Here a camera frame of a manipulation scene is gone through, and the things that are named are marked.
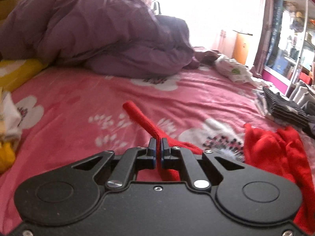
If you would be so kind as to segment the white printed plastic bag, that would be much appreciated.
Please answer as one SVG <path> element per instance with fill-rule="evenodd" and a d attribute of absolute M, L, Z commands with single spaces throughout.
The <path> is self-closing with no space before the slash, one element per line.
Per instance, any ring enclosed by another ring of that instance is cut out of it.
<path fill-rule="evenodd" d="M 249 68 L 235 59 L 230 59 L 224 54 L 221 54 L 214 61 L 214 66 L 221 75 L 227 77 L 234 83 L 249 83 L 255 85 L 253 75 Z"/>

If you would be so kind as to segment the yellow pillow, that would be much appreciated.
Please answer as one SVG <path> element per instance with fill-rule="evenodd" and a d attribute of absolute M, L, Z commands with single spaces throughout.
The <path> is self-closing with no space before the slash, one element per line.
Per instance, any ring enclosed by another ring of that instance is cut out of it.
<path fill-rule="evenodd" d="M 36 59 L 1 60 L 1 88 L 13 92 L 47 67 Z"/>

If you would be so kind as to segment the purple quilted duvet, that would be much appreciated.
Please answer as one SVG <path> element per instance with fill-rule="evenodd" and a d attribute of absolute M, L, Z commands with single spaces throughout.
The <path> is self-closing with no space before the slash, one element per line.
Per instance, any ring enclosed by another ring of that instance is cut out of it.
<path fill-rule="evenodd" d="M 142 0 L 23 0 L 1 26 L 1 57 L 153 78 L 219 55 L 195 51 L 184 20 L 155 15 Z"/>

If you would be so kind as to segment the red knit sweater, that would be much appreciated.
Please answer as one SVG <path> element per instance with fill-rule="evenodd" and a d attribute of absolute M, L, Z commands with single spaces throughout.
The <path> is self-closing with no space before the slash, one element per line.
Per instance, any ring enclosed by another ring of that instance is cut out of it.
<path fill-rule="evenodd" d="M 132 101 L 124 103 L 123 109 L 130 119 L 158 141 L 158 158 L 161 158 L 162 138 L 166 138 L 171 147 L 188 148 L 195 155 L 202 154 L 203 150 L 192 143 L 181 142 L 167 135 L 149 120 Z M 314 184 L 311 168 L 298 132 L 291 126 L 287 126 L 285 129 L 278 128 L 276 132 L 253 128 L 250 124 L 244 124 L 244 128 L 245 142 L 242 153 L 245 163 L 285 177 L 299 187 L 303 201 L 294 223 L 306 233 L 314 233 Z M 160 161 L 157 170 L 163 180 L 179 180 L 179 174 L 170 169 L 162 169 Z"/>

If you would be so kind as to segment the pink floral bed sheet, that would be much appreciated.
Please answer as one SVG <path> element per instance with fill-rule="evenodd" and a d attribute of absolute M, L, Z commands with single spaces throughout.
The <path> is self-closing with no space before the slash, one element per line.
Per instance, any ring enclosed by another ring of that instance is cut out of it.
<path fill-rule="evenodd" d="M 222 148 L 243 161 L 245 124 L 276 132 L 249 84 L 215 69 L 183 70 L 167 78 L 126 79 L 80 69 L 47 69 L 12 93 L 22 137 L 13 166 L 1 176 L 1 233 L 21 221 L 14 192 L 27 178 L 104 150 L 122 154 L 146 146 L 149 134 L 123 109 L 132 101 L 170 137 L 202 150 Z"/>

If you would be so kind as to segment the black striped folded garment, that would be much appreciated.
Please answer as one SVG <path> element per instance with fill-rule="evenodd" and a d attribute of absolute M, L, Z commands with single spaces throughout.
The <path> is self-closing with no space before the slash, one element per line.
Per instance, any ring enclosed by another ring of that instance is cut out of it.
<path fill-rule="evenodd" d="M 267 87 L 256 91 L 255 105 L 263 116 L 282 125 L 300 129 L 309 125 L 308 116 L 294 101 L 286 100 Z"/>

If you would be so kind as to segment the white pink shelf unit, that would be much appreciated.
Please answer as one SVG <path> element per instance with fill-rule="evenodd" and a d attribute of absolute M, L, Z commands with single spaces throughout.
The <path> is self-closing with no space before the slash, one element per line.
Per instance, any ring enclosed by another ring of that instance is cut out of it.
<path fill-rule="evenodd" d="M 263 79 L 290 96 L 314 64 L 314 0 L 273 0 L 271 38 Z"/>

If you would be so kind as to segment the orange wooden cabinet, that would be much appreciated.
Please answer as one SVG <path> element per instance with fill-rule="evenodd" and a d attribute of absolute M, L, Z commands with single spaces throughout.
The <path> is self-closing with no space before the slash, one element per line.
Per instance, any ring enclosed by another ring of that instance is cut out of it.
<path fill-rule="evenodd" d="M 245 65 L 248 52 L 249 45 L 251 45 L 251 41 L 253 39 L 253 34 L 236 32 L 236 39 L 234 50 L 232 54 L 232 58 L 234 58 L 238 63 Z"/>

